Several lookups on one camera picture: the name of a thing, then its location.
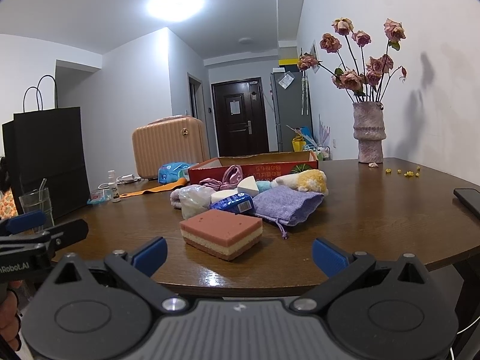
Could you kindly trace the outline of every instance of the red cardboard box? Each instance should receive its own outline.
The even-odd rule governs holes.
[[[295,171],[318,169],[318,159],[313,151],[255,154],[245,157],[217,157],[191,167],[188,170],[190,183],[198,184],[207,178],[221,181],[225,171],[232,165],[241,166],[244,178],[255,176],[255,180],[273,180],[278,176],[295,173]]]

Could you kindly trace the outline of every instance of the ceiling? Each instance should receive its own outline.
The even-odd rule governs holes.
[[[303,0],[278,0],[278,40],[296,41]]]
[[[67,44],[99,54],[168,26],[202,58],[277,48],[276,0],[205,0],[180,23],[150,17],[148,0],[2,0],[0,33]],[[279,18],[296,38],[303,0],[282,0]],[[253,38],[248,45],[238,43]]]

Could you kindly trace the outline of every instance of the dried rose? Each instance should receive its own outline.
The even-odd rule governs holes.
[[[398,43],[401,39],[406,38],[402,23],[387,19],[383,26],[385,27],[385,34],[391,42]]]
[[[340,81],[345,89],[359,91],[362,89],[362,78],[354,70],[348,70],[340,76]]]
[[[320,42],[320,48],[326,50],[327,53],[336,53],[342,48],[340,41],[332,34],[323,34],[322,41]]]
[[[382,77],[379,76],[378,74],[375,74],[374,71],[372,70],[367,71],[367,82],[369,83],[369,85],[377,86],[378,83],[380,82],[380,78]]]
[[[319,64],[320,62],[318,61],[318,59],[316,59],[311,54],[308,54],[307,52],[304,55],[302,55],[297,62],[297,66],[300,71],[305,71],[311,68],[312,66],[317,66]]]
[[[402,76],[400,77],[400,79],[403,82],[405,82],[405,80],[407,79],[407,69],[405,69],[403,66],[402,66]]]
[[[352,21],[346,17],[341,17],[340,19],[335,20],[332,23],[332,27],[335,29],[337,34],[343,36],[347,36],[349,33],[353,32]]]
[[[353,32],[352,39],[358,44],[359,47],[364,47],[365,45],[371,43],[370,35],[363,31]]]
[[[393,69],[393,59],[390,58],[389,55],[383,54],[381,61],[385,65],[385,68],[383,69],[383,73],[388,73],[390,69]]]
[[[370,57],[370,61],[367,62],[367,69],[374,72],[378,76],[382,76],[383,73],[383,61],[381,59],[375,59]]]
[[[335,84],[335,86],[339,89],[345,89],[345,87],[342,84],[342,81],[340,81],[340,78],[337,76],[332,76],[332,82]]]

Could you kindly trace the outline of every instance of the human hand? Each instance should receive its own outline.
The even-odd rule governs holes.
[[[21,281],[12,281],[10,288],[19,288]],[[20,330],[20,320],[17,317],[17,297],[12,291],[7,291],[7,297],[0,304],[0,334],[13,350],[20,349],[20,339],[17,337]]]

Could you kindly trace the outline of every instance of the orange strap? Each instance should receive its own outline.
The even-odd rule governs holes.
[[[161,185],[160,187],[155,187],[155,188],[150,188],[149,190],[143,190],[143,191],[136,191],[136,192],[130,192],[130,193],[122,193],[120,195],[121,198],[129,198],[130,196],[138,196],[138,195],[143,195],[144,193],[156,193],[156,192],[162,192],[162,191],[171,191],[174,190],[175,188],[178,187],[184,187],[187,185],[188,181],[186,178],[180,178],[178,181],[174,183],[169,183],[165,185]]]

